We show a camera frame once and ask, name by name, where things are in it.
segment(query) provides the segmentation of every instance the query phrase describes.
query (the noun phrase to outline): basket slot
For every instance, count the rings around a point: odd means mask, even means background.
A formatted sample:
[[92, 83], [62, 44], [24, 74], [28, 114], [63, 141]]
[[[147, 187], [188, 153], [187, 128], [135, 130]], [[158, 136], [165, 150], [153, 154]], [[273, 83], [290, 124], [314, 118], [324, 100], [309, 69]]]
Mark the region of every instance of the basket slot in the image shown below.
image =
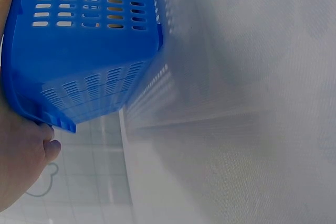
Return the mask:
[[50, 13], [34, 13], [34, 17], [48, 17]]
[[69, 12], [60, 12], [57, 14], [58, 17], [73, 17], [74, 13], [69, 13]]

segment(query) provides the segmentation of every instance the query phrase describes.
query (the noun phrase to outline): tile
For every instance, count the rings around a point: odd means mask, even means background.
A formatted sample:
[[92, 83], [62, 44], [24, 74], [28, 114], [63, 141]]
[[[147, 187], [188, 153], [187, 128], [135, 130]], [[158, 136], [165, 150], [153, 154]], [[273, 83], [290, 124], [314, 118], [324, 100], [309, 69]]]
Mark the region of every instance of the tile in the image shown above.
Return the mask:
[[25, 221], [15, 220], [15, 219], [6, 219], [6, 224], [27, 224]]
[[122, 147], [121, 132], [120, 130], [114, 133], [92, 131], [92, 144], [112, 145]]
[[99, 200], [102, 205], [132, 205], [130, 188], [126, 176], [99, 175], [97, 176]]
[[104, 218], [100, 206], [74, 205], [74, 213], [77, 223], [80, 224], [104, 224]]
[[94, 167], [98, 175], [126, 174], [123, 151], [93, 150]]
[[130, 206], [107, 205], [101, 207], [105, 224], [134, 224]]
[[58, 166], [58, 174], [65, 174], [65, 165], [64, 165], [64, 158], [63, 158], [63, 148], [59, 153], [58, 157], [52, 162], [57, 164]]
[[46, 204], [46, 208], [52, 224], [76, 224], [70, 203], [48, 203]]
[[98, 203], [98, 189], [95, 176], [67, 176], [71, 202]]
[[49, 222], [46, 207], [43, 202], [39, 204], [24, 204], [22, 205], [22, 209], [28, 223]]
[[91, 144], [90, 124], [79, 124], [76, 134], [66, 131], [61, 132], [60, 142], [63, 145], [88, 145]]
[[64, 146], [63, 157], [67, 175], [94, 175], [91, 146]]
[[104, 121], [102, 116], [99, 118], [92, 119], [89, 123], [91, 131], [98, 131], [98, 132], [104, 131], [103, 126]]
[[55, 190], [55, 188], [58, 186], [58, 177], [61, 176], [58, 173], [55, 174], [57, 172], [57, 167], [55, 164], [51, 163], [50, 165], [48, 165], [42, 172], [42, 174], [39, 176], [39, 178], [36, 180], [36, 182], [30, 187], [30, 189], [27, 190], [26, 194], [23, 194], [20, 198], [20, 202], [22, 204], [26, 204], [26, 203], [39, 203], [43, 201], [43, 194], [48, 194], [48, 190], [50, 188], [51, 185], [51, 189], [50, 190]]
[[120, 131], [120, 120], [118, 112], [101, 117], [102, 128], [106, 132], [114, 133]]
[[18, 222], [19, 221], [25, 221], [22, 206], [19, 202], [14, 203], [9, 208], [7, 208], [3, 212], [1, 212], [0, 216], [5, 217], [6, 222], [7, 222], [7, 219], [12, 219], [12, 220], [18, 221]]
[[65, 175], [57, 174], [53, 177], [50, 191], [42, 198], [45, 202], [70, 202], [70, 196]]

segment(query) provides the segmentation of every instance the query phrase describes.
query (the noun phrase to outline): grout line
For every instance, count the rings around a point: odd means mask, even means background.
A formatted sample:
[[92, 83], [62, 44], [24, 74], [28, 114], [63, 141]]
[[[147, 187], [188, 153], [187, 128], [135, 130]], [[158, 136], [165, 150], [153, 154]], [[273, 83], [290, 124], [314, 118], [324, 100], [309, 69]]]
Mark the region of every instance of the grout line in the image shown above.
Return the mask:
[[[91, 142], [92, 142], [92, 130], [91, 130], [91, 128], [90, 128], [90, 135], [91, 135]], [[93, 169], [95, 171], [95, 181], [96, 181], [96, 189], [97, 189], [97, 194], [98, 194], [97, 196], [98, 196], [99, 209], [100, 209], [101, 218], [103, 220], [103, 223], [106, 224], [104, 212], [103, 212], [103, 209], [101, 207], [100, 195], [99, 195], [98, 177], [97, 177], [97, 171], [96, 171], [96, 161], [95, 161], [95, 157], [94, 157], [94, 154], [93, 154], [93, 145], [92, 145], [91, 149], [92, 149]]]
[[[65, 160], [64, 160], [63, 153], [62, 153], [62, 158], [63, 158], [64, 167], [65, 167]], [[76, 215], [75, 215], [75, 211], [73, 209], [73, 205], [72, 205], [72, 202], [71, 202], [69, 183], [68, 183], [68, 175], [67, 175], [67, 170], [66, 169], [64, 169], [64, 174], [65, 174], [65, 183], [67, 185], [67, 191], [68, 191], [68, 196], [69, 196], [69, 202], [70, 202], [70, 206], [71, 206], [71, 212], [72, 212], [72, 215], [74, 216], [73, 218], [75, 219], [75, 223], [78, 224], [77, 218], [76, 218]]]

